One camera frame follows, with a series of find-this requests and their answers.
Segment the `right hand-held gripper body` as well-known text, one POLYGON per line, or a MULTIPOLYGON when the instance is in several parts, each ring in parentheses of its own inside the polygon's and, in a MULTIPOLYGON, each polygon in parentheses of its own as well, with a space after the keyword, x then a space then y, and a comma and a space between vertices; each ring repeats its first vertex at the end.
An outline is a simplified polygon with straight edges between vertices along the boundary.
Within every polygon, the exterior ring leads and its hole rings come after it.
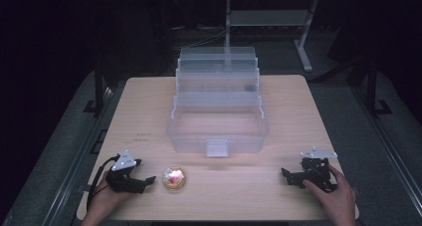
POLYGON ((302 172, 287 171, 289 185, 305 188, 303 181, 308 180, 324 192, 333 192, 336 185, 330 181, 329 159, 337 158, 334 151, 313 146, 310 150, 300 153, 302 157, 302 172))

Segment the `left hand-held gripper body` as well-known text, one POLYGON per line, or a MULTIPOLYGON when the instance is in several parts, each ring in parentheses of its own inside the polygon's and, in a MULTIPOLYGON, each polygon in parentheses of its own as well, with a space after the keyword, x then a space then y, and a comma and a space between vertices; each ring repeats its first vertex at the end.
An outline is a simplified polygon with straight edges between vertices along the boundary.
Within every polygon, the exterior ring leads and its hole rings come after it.
POLYGON ((115 192, 142 194, 146 182, 130 176, 140 163, 140 159, 135 159, 129 150, 125 150, 106 175, 105 181, 108 186, 115 192))

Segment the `round clear candy ball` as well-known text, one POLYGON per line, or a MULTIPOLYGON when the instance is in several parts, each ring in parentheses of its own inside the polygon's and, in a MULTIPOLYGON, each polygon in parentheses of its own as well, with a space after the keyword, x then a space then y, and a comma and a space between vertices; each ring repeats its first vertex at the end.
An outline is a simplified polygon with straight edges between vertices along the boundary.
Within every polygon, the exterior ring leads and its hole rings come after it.
POLYGON ((170 166, 162 174, 162 183, 168 190, 179 190, 186 182, 186 175, 182 167, 170 166))

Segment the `clear plastic tiered storage box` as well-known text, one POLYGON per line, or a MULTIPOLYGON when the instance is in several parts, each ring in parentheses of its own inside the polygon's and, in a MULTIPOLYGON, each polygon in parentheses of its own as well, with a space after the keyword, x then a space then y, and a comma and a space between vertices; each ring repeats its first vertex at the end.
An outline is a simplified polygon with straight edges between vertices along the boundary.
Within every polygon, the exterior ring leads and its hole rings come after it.
POLYGON ((256 153, 269 134, 260 69, 252 47, 180 51, 167 124, 180 153, 256 153))

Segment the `person's left hand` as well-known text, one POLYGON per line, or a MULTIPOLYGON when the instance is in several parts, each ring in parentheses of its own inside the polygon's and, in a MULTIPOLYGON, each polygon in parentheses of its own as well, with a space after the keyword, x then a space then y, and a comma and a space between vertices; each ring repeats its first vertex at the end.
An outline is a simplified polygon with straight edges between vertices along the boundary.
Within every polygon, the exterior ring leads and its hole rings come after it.
POLYGON ((96 188, 94 198, 85 218, 88 215, 91 217, 98 215, 105 220, 122 202, 133 196, 133 193, 114 192, 111 188, 108 187, 106 182, 106 175, 107 171, 104 173, 100 184, 96 188))

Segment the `person's right hand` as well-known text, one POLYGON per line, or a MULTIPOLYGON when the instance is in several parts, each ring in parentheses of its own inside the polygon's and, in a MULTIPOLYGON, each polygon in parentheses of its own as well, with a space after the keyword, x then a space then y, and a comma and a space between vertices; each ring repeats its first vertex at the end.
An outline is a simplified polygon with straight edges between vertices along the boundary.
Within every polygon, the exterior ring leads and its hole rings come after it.
POLYGON ((341 172, 331 165, 328 169, 337 182, 334 192, 326 193, 308 180, 304 180, 303 184, 319 200, 325 214, 334 226, 356 226, 355 193, 341 172))

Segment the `black metal frame post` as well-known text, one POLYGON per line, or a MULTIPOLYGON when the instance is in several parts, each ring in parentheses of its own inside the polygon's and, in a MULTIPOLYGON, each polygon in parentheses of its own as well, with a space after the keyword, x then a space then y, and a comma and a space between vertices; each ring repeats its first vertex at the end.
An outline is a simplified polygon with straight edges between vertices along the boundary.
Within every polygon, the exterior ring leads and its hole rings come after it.
POLYGON ((98 116, 104 107, 104 78, 103 62, 98 61, 94 68, 95 77, 95 99, 88 101, 84 108, 84 113, 93 113, 98 116))
POLYGON ((392 110, 385 100, 379 100, 376 97, 377 88, 377 69, 375 61, 370 60, 367 69, 367 85, 366 85, 366 108, 374 117, 380 114, 392 114, 392 110))

